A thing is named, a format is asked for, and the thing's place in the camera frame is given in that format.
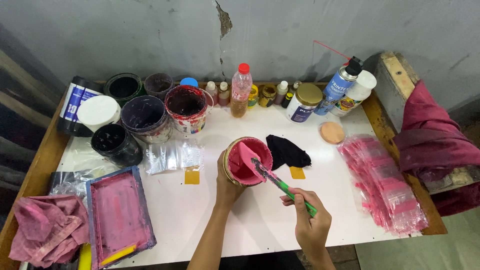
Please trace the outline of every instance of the human hand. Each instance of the human hand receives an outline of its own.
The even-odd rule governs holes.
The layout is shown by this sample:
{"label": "human hand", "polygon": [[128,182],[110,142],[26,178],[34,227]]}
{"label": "human hand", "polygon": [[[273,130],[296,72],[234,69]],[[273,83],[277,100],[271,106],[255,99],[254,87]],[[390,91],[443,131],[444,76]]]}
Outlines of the human hand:
{"label": "human hand", "polygon": [[[307,259],[314,262],[324,255],[332,216],[327,212],[315,192],[292,187],[289,187],[288,191],[295,195],[295,201],[286,195],[280,198],[285,206],[295,205],[297,210],[295,237]],[[304,200],[317,209],[317,214],[313,218],[307,212]]]}
{"label": "human hand", "polygon": [[218,176],[216,177],[216,203],[215,206],[230,211],[233,204],[237,201],[245,187],[241,187],[232,183],[227,177],[227,173],[223,168],[223,156],[225,151],[220,154],[217,161]]}

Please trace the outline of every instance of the remover spray can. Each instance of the remover spray can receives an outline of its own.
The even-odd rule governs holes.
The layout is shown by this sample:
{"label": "remover spray can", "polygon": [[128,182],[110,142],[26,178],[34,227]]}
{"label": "remover spray can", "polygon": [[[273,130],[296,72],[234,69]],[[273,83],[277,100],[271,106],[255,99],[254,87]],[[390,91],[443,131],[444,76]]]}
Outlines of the remover spray can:
{"label": "remover spray can", "polygon": [[318,115],[326,115],[335,106],[335,103],[345,94],[346,90],[358,78],[363,61],[355,56],[348,61],[348,66],[341,66],[332,80],[323,90],[324,98],[313,111]]}

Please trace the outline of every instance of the stack of plastic bags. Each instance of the stack of plastic bags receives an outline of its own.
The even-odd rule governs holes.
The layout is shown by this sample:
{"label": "stack of plastic bags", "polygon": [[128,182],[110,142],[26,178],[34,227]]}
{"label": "stack of plastic bags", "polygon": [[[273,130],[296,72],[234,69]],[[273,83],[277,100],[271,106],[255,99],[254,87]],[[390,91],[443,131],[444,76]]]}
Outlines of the stack of plastic bags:
{"label": "stack of plastic bags", "polygon": [[393,234],[410,234],[428,227],[410,186],[380,142],[367,134],[347,137],[338,146],[360,190],[362,207],[375,224]]}

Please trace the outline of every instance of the black paint bucket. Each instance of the black paint bucket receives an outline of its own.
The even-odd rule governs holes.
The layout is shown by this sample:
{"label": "black paint bucket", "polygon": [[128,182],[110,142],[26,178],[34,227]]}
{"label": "black paint bucket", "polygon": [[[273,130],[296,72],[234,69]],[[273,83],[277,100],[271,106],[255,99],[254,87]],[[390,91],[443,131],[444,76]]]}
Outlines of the black paint bucket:
{"label": "black paint bucket", "polygon": [[172,136],[168,114],[159,98],[134,98],[123,106],[120,115],[123,126],[146,143],[164,143]]}
{"label": "black paint bucket", "polygon": [[92,137],[92,148],[119,168],[140,164],[144,158],[142,147],[121,125],[108,124]]}
{"label": "black paint bucket", "polygon": [[155,73],[148,76],[144,85],[149,96],[157,97],[162,101],[165,100],[165,95],[174,87],[172,77],[165,73]]}
{"label": "black paint bucket", "polygon": [[120,107],[132,98],[146,95],[142,80],[132,73],[120,73],[108,79],[104,92],[114,98]]}

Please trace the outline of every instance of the purple paint bucket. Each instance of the purple paint bucket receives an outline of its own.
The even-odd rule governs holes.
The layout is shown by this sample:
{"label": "purple paint bucket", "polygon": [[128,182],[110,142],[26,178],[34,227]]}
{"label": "purple paint bucket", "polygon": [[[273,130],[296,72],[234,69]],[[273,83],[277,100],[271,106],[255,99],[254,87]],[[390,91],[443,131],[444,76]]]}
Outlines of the purple paint bucket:
{"label": "purple paint bucket", "polygon": [[174,87],[172,77],[165,73],[155,73],[145,79],[144,87],[149,96],[154,96],[162,101],[165,95]]}
{"label": "purple paint bucket", "polygon": [[123,126],[143,142],[164,143],[172,136],[168,114],[159,98],[134,98],[123,106],[120,114]]}

